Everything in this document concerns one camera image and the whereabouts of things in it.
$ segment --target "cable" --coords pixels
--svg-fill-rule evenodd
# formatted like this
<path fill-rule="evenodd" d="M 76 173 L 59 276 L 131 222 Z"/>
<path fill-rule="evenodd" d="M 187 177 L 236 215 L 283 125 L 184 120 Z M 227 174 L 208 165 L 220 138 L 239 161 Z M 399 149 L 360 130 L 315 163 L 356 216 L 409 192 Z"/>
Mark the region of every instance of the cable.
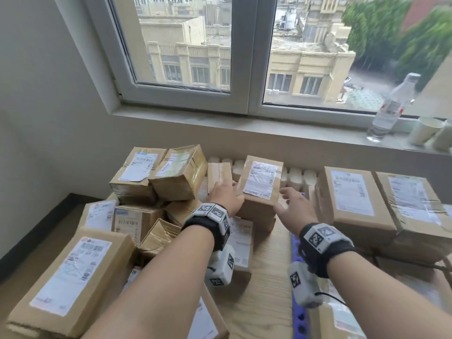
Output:
<path fill-rule="evenodd" d="M 348 307 L 347 304 L 346 304 L 344 301 L 338 299 L 337 297 L 335 297 L 335 296 L 333 296 L 333 295 L 328 294 L 327 292 L 317 291 L 317 292 L 314 293 L 314 295 L 325 295 L 325 296 L 332 297 L 332 298 L 334 298 L 336 301 L 339 301 L 339 302 L 342 303 L 344 306 Z"/>

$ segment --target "bottle cap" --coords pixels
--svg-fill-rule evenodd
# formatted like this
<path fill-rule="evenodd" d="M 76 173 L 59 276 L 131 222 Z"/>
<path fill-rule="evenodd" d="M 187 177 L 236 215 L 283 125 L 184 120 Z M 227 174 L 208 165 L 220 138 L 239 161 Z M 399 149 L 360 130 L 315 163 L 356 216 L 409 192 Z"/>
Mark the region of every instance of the bottle cap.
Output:
<path fill-rule="evenodd" d="M 415 72 L 410 72 L 408 75 L 406 75 L 405 82 L 416 83 L 417 81 L 419 81 L 419 77 L 421 77 L 420 74 L 415 73 Z"/>

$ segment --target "blue plastic tray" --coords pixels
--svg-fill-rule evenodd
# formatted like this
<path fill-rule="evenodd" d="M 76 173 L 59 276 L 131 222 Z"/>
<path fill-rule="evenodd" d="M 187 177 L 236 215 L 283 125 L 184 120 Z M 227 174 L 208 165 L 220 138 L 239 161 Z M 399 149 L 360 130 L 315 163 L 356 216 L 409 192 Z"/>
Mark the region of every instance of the blue plastic tray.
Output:
<path fill-rule="evenodd" d="M 298 255 L 298 245 L 300 240 L 291 234 L 291 261 L 303 262 L 303 258 Z M 308 339 L 308 314 L 305 308 L 297 305 L 292 294 L 292 328 L 294 339 Z"/>

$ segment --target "plastic water bottle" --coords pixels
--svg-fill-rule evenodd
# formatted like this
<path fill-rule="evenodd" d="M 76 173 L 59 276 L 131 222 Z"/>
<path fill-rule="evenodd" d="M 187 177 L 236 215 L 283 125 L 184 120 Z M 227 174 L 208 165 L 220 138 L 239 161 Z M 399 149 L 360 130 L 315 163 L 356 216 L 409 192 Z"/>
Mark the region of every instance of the plastic water bottle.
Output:
<path fill-rule="evenodd" d="M 420 76 L 418 73 L 409 73 L 404 81 L 391 91 L 367 130 L 367 139 L 379 142 L 391 131 L 405 107 L 414 98 L 415 85 Z"/>

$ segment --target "forearm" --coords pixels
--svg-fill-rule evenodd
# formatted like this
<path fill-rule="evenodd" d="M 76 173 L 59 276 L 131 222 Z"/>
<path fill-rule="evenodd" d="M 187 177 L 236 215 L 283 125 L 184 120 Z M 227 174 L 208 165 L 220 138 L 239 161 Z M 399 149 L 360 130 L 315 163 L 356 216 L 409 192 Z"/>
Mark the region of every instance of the forearm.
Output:
<path fill-rule="evenodd" d="M 213 246 L 208 229 L 186 228 L 83 338 L 186 339 Z"/>
<path fill-rule="evenodd" d="M 328 275 L 368 339 L 442 339 L 452 318 L 355 252 L 333 257 Z"/>

